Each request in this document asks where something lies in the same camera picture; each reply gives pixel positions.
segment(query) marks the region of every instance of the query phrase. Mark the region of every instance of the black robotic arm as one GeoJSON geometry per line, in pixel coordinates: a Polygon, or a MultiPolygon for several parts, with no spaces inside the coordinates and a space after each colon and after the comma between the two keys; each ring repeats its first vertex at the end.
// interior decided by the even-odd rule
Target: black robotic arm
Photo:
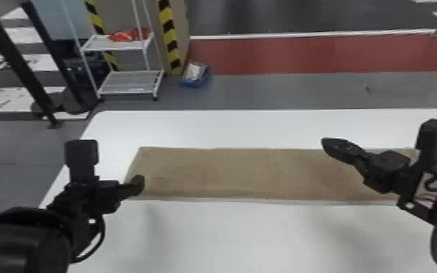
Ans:
{"type": "Polygon", "coordinates": [[[11,208],[0,213],[0,273],[64,273],[90,257],[105,238],[105,214],[144,189],[144,177],[130,184],[100,181],[94,174],[94,140],[65,145],[70,183],[46,209],[11,208]],[[96,237],[96,244],[88,251],[96,237]]]}
{"type": "Polygon", "coordinates": [[[396,193],[400,209],[434,226],[430,252],[437,263],[437,120],[421,125],[415,145],[419,156],[414,163],[395,151],[373,154],[344,139],[324,138],[322,146],[329,156],[354,166],[365,185],[379,193],[396,193]],[[416,196],[421,183],[432,193],[432,206],[416,196]]]}

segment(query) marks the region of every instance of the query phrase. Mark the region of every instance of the white table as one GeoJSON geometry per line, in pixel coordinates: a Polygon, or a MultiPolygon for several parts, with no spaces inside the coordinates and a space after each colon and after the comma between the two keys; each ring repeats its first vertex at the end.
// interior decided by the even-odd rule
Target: white table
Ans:
{"type": "MultiPolygon", "coordinates": [[[[140,146],[321,148],[325,136],[413,147],[437,109],[111,111],[82,139],[99,142],[102,179],[126,175],[140,146]]],[[[41,205],[68,182],[64,167],[41,205]]],[[[437,272],[431,227],[392,205],[126,201],[107,238],[70,272],[437,272]]]]}

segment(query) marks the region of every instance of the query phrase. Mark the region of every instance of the brown towel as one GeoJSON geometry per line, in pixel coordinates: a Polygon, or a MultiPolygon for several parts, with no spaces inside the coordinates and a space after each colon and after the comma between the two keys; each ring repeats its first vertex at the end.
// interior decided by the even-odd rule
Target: brown towel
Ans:
{"type": "MultiPolygon", "coordinates": [[[[415,150],[401,151],[415,158],[415,150]]],[[[323,150],[141,147],[126,175],[144,175],[145,197],[392,200],[323,150]]]]}

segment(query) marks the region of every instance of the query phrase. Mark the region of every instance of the red wall stripe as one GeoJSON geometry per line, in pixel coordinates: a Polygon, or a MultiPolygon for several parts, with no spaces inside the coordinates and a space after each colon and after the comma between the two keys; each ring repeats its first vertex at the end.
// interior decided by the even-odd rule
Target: red wall stripe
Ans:
{"type": "Polygon", "coordinates": [[[189,58],[216,75],[437,71],[437,36],[191,40],[189,58]]]}

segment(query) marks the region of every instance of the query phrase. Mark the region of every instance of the striped post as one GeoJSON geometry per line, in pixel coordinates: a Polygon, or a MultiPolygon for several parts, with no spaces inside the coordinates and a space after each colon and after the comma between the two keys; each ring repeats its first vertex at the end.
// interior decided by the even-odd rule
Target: striped post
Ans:
{"type": "MultiPolygon", "coordinates": [[[[86,11],[90,16],[91,24],[93,29],[99,35],[105,35],[105,29],[103,27],[102,17],[98,14],[97,7],[95,6],[95,0],[84,0],[86,11]]],[[[103,57],[107,60],[110,65],[112,65],[113,70],[118,70],[117,61],[112,52],[103,52],[103,57]]]]}
{"type": "Polygon", "coordinates": [[[158,0],[159,21],[163,26],[164,42],[166,43],[166,56],[171,66],[172,75],[181,75],[183,62],[179,56],[176,30],[173,23],[173,13],[169,0],[158,0]]]}

